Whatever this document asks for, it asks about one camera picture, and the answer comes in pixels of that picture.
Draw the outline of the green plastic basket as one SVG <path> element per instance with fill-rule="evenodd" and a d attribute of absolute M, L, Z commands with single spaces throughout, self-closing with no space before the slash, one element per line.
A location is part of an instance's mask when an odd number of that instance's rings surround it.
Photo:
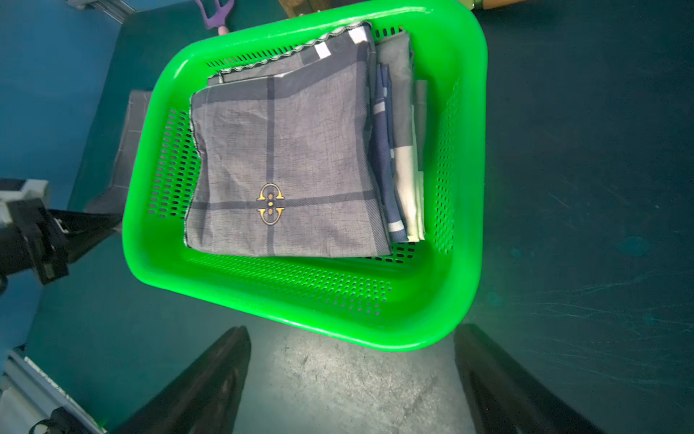
<path fill-rule="evenodd" d="M 386 257 L 334 260 L 186 247 L 184 215 L 200 168 L 191 96 L 220 69 L 359 21 L 376 39 L 409 33 L 415 75 L 428 82 L 424 240 Z M 483 30 L 456 1 L 370 1 L 188 45 L 150 99 L 123 220 L 128 267 L 147 285 L 372 349 L 437 343 L 463 320 L 481 275 L 487 65 Z"/>

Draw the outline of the light grey checked pillowcase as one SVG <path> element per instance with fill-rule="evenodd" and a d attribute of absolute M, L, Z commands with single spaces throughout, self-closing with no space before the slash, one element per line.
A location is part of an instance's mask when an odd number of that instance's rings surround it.
<path fill-rule="evenodd" d="M 369 160 L 375 57 L 372 27 L 357 22 L 219 73 L 193 94 L 200 172 L 186 247 L 244 257 L 390 253 Z"/>

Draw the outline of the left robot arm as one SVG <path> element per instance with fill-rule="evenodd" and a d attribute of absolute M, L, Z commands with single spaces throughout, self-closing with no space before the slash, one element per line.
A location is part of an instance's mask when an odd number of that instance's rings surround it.
<path fill-rule="evenodd" d="M 5 204 L 1 222 L 1 289 L 8 277 L 32 271 L 43 285 L 69 275 L 70 264 L 116 232 L 117 213 L 50 210 L 40 199 Z"/>

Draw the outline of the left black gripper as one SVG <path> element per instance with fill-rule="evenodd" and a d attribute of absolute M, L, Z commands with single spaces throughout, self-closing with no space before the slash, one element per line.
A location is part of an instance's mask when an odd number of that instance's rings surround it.
<path fill-rule="evenodd" d="M 49 210 L 42 200 L 7 204 L 7 274 L 32 271 L 43 285 L 69 275 L 70 264 L 116 232 L 122 216 Z"/>

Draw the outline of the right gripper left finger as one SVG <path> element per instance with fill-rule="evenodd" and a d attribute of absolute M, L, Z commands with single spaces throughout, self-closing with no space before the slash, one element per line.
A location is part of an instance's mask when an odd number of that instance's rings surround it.
<path fill-rule="evenodd" d="M 115 433 L 231 433 L 251 357 L 246 327 L 233 327 Z"/>

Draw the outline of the navy striped pillowcase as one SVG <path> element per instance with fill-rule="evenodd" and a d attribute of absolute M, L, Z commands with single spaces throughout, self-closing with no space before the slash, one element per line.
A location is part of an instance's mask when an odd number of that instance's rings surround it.
<path fill-rule="evenodd" d="M 392 173 L 387 67 L 378 63 L 368 25 L 354 25 L 294 51 L 309 130 L 289 169 L 276 171 L 289 198 L 269 240 L 299 242 L 296 254 L 387 254 L 406 242 Z"/>

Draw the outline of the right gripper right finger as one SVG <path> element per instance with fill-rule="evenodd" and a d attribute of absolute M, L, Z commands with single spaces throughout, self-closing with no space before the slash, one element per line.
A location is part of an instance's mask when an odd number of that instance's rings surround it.
<path fill-rule="evenodd" d="M 455 365 L 477 433 L 595 433 L 477 325 L 454 333 Z"/>

